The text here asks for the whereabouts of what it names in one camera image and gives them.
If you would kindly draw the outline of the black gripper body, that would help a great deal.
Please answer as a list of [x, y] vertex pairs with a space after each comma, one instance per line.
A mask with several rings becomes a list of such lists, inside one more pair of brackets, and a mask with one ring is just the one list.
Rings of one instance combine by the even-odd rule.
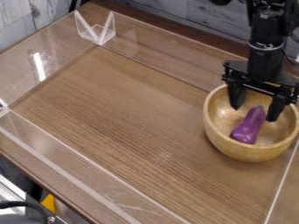
[[222, 64], [221, 79], [241, 83], [246, 89], [256, 90], [273, 97], [284, 95], [287, 104], [296, 104], [299, 97], [299, 79], [283, 69], [284, 45], [248, 42], [246, 60], [226, 60]]

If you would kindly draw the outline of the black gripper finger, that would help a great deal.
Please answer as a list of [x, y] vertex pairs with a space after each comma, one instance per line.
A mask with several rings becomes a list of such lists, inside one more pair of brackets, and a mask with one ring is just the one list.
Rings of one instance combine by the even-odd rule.
[[245, 100], [246, 92], [241, 83], [228, 83], [228, 101], [229, 105], [234, 110], [238, 110]]
[[285, 105], [287, 105], [287, 99], [285, 99], [285, 96], [284, 95], [274, 95], [272, 97], [272, 102], [268, 106], [268, 111], [266, 111], [266, 117], [265, 119], [269, 121], [269, 122], [274, 122], [280, 113], [283, 112], [284, 108], [285, 108]]

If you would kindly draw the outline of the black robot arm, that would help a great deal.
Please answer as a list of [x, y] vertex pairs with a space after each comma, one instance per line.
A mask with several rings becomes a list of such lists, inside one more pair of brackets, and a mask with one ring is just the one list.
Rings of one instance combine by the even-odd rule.
[[285, 40], [299, 27], [297, 0], [245, 0], [250, 27], [246, 61], [226, 60], [221, 79], [228, 87], [228, 101], [237, 110], [246, 90], [272, 97], [265, 119], [274, 122], [284, 108], [296, 104], [299, 78], [284, 70]]

